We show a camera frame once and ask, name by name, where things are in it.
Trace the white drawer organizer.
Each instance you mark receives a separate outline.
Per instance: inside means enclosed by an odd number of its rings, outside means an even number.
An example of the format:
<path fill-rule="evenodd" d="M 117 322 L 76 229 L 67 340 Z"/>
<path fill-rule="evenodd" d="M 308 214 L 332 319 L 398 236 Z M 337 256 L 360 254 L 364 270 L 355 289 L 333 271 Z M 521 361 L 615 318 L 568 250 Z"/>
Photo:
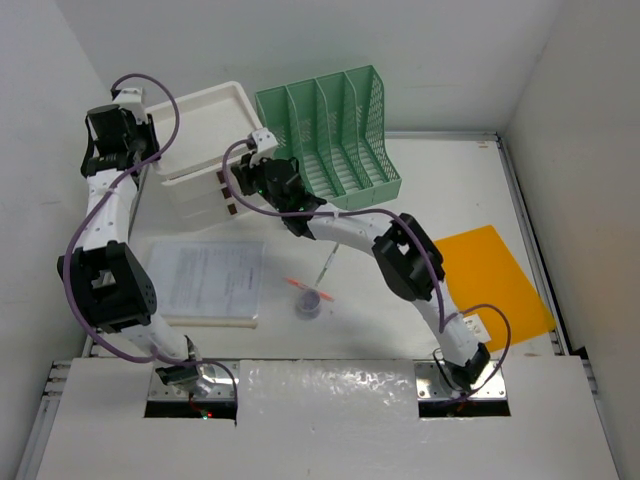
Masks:
<path fill-rule="evenodd" d="M 248 209 L 229 192 L 221 171 L 226 149 L 262 127 L 241 84 L 219 84 L 147 112 L 160 144 L 170 138 L 174 113 L 179 113 L 177 136 L 154 169 L 185 228 L 204 230 L 246 213 Z"/>

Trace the orange highlighter pen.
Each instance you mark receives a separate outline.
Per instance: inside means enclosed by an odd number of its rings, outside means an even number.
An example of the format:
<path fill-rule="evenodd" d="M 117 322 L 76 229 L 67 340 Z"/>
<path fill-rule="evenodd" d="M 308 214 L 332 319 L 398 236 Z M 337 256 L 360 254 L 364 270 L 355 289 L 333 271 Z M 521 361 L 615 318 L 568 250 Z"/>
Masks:
<path fill-rule="evenodd" d="M 305 283 L 303 283 L 301 281 L 298 281 L 296 279 L 293 279 L 293 278 L 290 278 L 290 277 L 285 277 L 284 281 L 287 282 L 289 285 L 294 286 L 294 287 L 296 287 L 296 288 L 298 288 L 298 289 L 300 289 L 302 291 L 307 291 L 307 290 L 314 291 L 319 295 L 319 297 L 322 300 L 325 300 L 325 301 L 328 301 L 328 302 L 334 302 L 335 301 L 335 299 L 331 295 L 329 295 L 328 293 L 322 292 L 322 291 L 318 290 L 316 287 L 311 287 L 311 286 L 309 286 L 309 285 L 307 285 L 307 284 L 305 284 Z"/>

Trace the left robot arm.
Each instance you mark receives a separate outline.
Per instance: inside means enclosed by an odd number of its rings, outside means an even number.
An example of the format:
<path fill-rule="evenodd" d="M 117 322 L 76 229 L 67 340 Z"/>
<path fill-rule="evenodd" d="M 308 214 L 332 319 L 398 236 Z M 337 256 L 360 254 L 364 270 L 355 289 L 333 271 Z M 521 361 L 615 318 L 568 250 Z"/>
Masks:
<path fill-rule="evenodd" d="M 85 126 L 88 219 L 70 256 L 59 258 L 59 275 L 92 330 L 127 339 L 164 385 L 192 396 L 202 381 L 196 348 L 159 314 L 152 280 L 129 247 L 138 167 L 159 150 L 152 118 L 109 104 L 89 110 Z"/>

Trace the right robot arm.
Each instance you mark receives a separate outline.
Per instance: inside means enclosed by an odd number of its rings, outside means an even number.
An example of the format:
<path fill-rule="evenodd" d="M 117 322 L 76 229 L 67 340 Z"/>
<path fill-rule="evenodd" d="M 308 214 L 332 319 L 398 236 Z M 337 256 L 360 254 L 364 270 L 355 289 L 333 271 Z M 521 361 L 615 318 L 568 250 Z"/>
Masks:
<path fill-rule="evenodd" d="M 235 178 L 240 190 L 230 188 L 244 206 L 257 194 L 270 206 L 264 215 L 278 217 L 297 237 L 325 240 L 372 256 L 393 294 L 411 303 L 431 329 L 451 381 L 468 394 L 489 363 L 490 354 L 467 327 L 451 298 L 443 256 L 409 214 L 381 208 L 342 210 L 310 193 L 294 161 L 264 158 L 252 165 L 251 156 L 223 166 L 226 180 Z"/>

